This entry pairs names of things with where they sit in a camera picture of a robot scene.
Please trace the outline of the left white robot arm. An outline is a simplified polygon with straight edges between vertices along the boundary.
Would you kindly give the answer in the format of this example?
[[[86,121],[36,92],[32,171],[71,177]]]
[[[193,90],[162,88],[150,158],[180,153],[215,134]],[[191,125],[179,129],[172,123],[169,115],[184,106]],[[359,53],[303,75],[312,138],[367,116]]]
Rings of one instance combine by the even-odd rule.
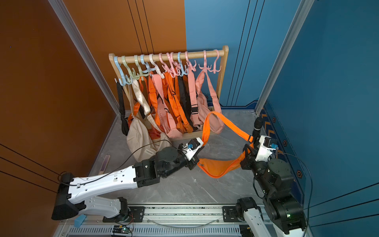
[[[65,173],[60,178],[51,218],[65,220],[85,214],[120,219],[128,214],[127,200],[104,198],[103,194],[154,185],[184,167],[192,170],[202,149],[203,142],[196,138],[178,148],[165,147],[149,159],[104,175],[74,177]]]

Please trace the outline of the wooden clothes rack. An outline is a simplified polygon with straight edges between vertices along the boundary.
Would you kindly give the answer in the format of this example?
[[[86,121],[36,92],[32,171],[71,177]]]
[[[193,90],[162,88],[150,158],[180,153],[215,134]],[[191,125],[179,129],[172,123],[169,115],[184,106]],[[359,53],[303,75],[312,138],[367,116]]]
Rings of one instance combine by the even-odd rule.
[[[220,58],[217,63],[217,68],[222,66],[222,69],[220,72],[213,74],[209,71],[207,71],[207,74],[211,80],[212,86],[218,96],[218,99],[221,95],[223,80],[225,76],[225,68],[228,61],[228,53],[229,49],[227,46],[224,46],[222,50],[219,50],[220,52]],[[213,66],[214,60],[216,59],[216,52],[214,50],[207,51],[207,65]],[[116,65],[114,63],[114,55],[113,53],[109,54],[109,62],[116,73],[115,82],[118,81],[118,77],[120,76]],[[136,55],[136,56],[122,56],[118,57],[118,63],[120,64],[124,74],[132,79],[132,82],[134,79],[138,80],[141,86],[143,86],[143,89],[141,89],[141,92],[144,94],[144,97],[148,99],[148,93],[147,93],[147,82],[144,82],[142,80],[142,77],[147,78],[149,74],[159,74],[161,77],[164,76],[165,72],[169,72],[172,77],[177,76],[179,81],[179,90],[180,90],[180,100],[181,100],[181,106],[184,109],[186,118],[189,120],[190,125],[193,128],[192,133],[184,133],[183,137],[180,139],[185,138],[195,138],[199,137],[202,134],[202,129],[196,128],[191,119],[190,119],[190,94],[189,94],[189,84],[188,84],[188,72],[191,70],[194,74],[195,80],[197,79],[198,75],[202,71],[199,69],[198,64],[203,66],[203,51],[202,52],[184,52],[184,53],[167,53],[167,54],[151,54],[148,56],[145,55]],[[130,85],[123,86],[123,99],[124,99],[124,107],[125,107],[125,116],[128,121],[128,117],[131,115],[133,109],[131,108],[131,105],[135,105],[137,102],[137,99],[135,95],[133,94],[133,99],[128,99],[127,92],[128,87]],[[210,92],[208,89],[208,83],[207,78],[205,78],[203,86],[202,86],[202,93],[205,95],[208,103],[208,108],[213,111],[213,103],[210,96]],[[139,112],[137,114],[137,117],[143,121],[143,123],[146,125],[147,128],[150,128],[150,124],[145,118],[145,115],[143,114],[143,109],[139,109]]]

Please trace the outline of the pink bag middle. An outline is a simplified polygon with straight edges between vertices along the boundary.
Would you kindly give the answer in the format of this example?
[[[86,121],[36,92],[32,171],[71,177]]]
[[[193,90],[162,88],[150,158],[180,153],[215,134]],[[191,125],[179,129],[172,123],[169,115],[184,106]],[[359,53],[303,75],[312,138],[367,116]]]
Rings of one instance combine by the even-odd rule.
[[[177,122],[172,115],[168,100],[168,85],[159,74],[149,74],[149,100],[155,111],[155,122],[171,139],[183,137],[183,132],[177,128]]]

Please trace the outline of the green circuit board left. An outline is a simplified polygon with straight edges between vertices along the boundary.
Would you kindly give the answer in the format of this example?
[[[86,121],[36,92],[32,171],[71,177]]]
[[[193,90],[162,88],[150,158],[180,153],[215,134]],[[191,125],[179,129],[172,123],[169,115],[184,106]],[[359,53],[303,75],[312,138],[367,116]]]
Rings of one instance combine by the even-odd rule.
[[[124,225],[114,225],[112,229],[112,237],[132,237],[131,229]]]

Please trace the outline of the blue sponge block left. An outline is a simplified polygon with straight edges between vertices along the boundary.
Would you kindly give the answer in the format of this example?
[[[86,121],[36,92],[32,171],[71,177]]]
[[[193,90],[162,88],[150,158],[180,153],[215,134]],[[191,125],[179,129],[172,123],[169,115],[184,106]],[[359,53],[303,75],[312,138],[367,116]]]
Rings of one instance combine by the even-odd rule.
[[[86,215],[82,214],[80,215],[79,217],[77,217],[74,221],[74,227],[75,228],[80,228],[81,225],[83,224],[83,222],[85,221],[86,219]]]

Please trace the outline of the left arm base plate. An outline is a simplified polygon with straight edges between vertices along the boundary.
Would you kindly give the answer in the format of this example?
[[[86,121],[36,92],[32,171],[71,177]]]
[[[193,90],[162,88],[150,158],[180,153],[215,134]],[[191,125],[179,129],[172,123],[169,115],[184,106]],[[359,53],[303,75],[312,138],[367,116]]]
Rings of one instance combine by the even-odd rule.
[[[144,206],[131,206],[128,207],[126,214],[119,214],[113,218],[104,217],[103,223],[142,223],[145,214]]]

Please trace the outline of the orange crescent bag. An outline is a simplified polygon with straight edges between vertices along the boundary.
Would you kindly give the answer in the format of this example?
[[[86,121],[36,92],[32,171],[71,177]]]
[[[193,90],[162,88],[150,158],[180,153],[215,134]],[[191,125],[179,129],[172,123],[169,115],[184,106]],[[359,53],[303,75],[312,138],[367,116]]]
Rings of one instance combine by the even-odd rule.
[[[254,136],[238,128],[222,113],[210,112],[203,123],[201,140],[204,151],[197,164],[208,176],[218,179],[228,172],[241,168],[240,163],[256,148]]]

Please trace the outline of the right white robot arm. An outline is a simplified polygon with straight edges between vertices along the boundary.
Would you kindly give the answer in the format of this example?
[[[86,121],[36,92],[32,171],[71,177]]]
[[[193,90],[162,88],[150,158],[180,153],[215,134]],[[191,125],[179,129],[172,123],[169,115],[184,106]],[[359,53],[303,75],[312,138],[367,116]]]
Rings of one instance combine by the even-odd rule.
[[[303,207],[292,195],[294,176],[290,165],[278,158],[258,161],[258,150],[247,144],[242,154],[241,168],[253,172],[253,184],[258,183],[264,193],[261,199],[277,236],[305,237],[306,217]]]

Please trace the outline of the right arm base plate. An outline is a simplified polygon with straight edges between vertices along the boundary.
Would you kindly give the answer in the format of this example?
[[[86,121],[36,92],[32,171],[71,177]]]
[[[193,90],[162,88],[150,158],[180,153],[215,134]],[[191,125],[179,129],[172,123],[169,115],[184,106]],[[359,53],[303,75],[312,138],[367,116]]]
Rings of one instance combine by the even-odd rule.
[[[226,223],[245,222],[244,219],[238,215],[235,206],[223,206],[222,213],[223,213],[223,221]]]

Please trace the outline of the pink waist bag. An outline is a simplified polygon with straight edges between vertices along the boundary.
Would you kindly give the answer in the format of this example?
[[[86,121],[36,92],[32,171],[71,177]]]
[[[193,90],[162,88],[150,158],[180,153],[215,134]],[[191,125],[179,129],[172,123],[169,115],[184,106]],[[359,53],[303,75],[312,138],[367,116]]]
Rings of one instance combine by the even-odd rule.
[[[202,70],[200,74],[198,75],[196,81],[195,81],[195,89],[197,93],[197,105],[198,105],[198,116],[199,120],[204,123],[205,119],[207,118],[208,114],[211,113],[211,110],[208,108],[208,103],[205,95],[202,93],[202,86],[204,83],[205,78],[207,78],[207,83],[208,83],[208,89],[210,92],[210,96],[212,99],[213,103],[213,111],[222,113],[222,109],[219,103],[218,96],[212,86],[211,80],[207,74],[206,70]],[[209,123],[210,123],[210,129],[214,133],[220,134],[222,130],[224,129],[224,122],[220,120],[216,115],[211,114],[209,118]]]
[[[190,106],[191,106],[190,119],[196,128],[202,129],[202,126],[206,118],[206,114],[202,108],[202,104],[199,104],[198,102],[197,90],[195,86],[195,77],[191,70],[189,70],[188,72],[188,84],[189,84],[189,95],[190,95]]]

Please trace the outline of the pink hook rightmost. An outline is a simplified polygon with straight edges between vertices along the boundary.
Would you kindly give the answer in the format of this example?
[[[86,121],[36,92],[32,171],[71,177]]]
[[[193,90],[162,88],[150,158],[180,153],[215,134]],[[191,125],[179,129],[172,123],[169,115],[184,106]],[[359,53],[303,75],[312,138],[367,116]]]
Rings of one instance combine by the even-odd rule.
[[[219,68],[217,68],[217,63],[218,63],[218,60],[219,60],[219,58],[220,58],[220,52],[219,52],[219,50],[217,50],[217,49],[214,49],[214,51],[215,51],[216,54],[217,54],[217,55],[216,55],[216,59],[214,60],[213,66],[210,66],[210,67],[208,68],[208,71],[211,72],[211,73],[213,73],[213,74],[216,74],[216,73],[218,73],[218,72],[221,71],[222,66],[220,66]]]

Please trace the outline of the pink hook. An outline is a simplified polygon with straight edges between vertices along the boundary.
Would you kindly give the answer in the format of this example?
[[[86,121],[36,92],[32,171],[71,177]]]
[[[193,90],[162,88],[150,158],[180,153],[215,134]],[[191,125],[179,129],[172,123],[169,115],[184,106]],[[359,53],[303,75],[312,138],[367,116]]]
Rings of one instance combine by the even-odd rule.
[[[200,64],[198,64],[198,66],[199,66],[199,69],[201,70],[205,70],[205,71],[211,70],[211,66],[207,65],[207,51],[206,50],[203,51],[203,66],[201,66]]]
[[[218,73],[218,72],[221,71],[222,66],[220,66],[219,68],[217,68],[217,63],[218,63],[218,60],[219,60],[219,58],[220,58],[220,52],[219,52],[219,50],[217,50],[217,49],[214,49],[214,51],[215,51],[216,54],[217,54],[217,55],[216,55],[216,59],[214,60],[213,66],[210,66],[210,67],[208,68],[208,71],[211,72],[211,73],[213,73],[213,74],[216,74],[216,73]]]

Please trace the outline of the light blue hook leftmost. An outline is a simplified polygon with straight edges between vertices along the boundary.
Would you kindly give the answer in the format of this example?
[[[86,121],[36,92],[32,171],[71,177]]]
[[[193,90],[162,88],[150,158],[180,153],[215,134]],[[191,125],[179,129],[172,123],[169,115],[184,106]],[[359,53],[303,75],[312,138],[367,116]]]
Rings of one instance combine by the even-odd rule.
[[[132,84],[132,79],[129,78],[128,76],[126,76],[120,66],[120,64],[118,63],[118,59],[117,59],[117,56],[114,56],[114,63],[116,65],[116,68],[120,74],[120,76],[118,77],[118,81],[120,83],[120,85],[123,87],[125,85],[131,85]]]

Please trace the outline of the circuit board right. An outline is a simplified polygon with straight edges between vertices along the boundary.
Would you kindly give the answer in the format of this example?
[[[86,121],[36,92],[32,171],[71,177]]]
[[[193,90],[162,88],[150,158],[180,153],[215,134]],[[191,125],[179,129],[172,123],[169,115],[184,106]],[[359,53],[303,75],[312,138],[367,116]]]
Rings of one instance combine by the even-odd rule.
[[[248,225],[240,225],[239,228],[242,237],[254,237],[254,234]]]

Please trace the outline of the beige crescent bag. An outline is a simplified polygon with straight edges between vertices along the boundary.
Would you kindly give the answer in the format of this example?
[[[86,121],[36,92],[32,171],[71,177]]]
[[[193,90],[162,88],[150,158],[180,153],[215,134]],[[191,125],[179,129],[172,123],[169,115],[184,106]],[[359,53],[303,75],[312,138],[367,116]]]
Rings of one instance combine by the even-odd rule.
[[[166,147],[170,147],[171,142],[167,135],[156,124],[155,119],[151,114],[150,106],[141,92],[139,83],[136,79],[134,79],[132,84],[128,87],[128,92],[126,94],[130,100],[133,99],[133,94],[137,99],[137,103],[131,105],[133,111],[128,119],[130,125],[127,135],[127,145],[135,160],[141,162],[154,156],[156,152],[161,151]],[[140,108],[143,109],[143,114],[150,123],[153,131],[157,132],[159,135],[159,138],[157,138],[156,141],[153,141],[146,125],[137,117]]]

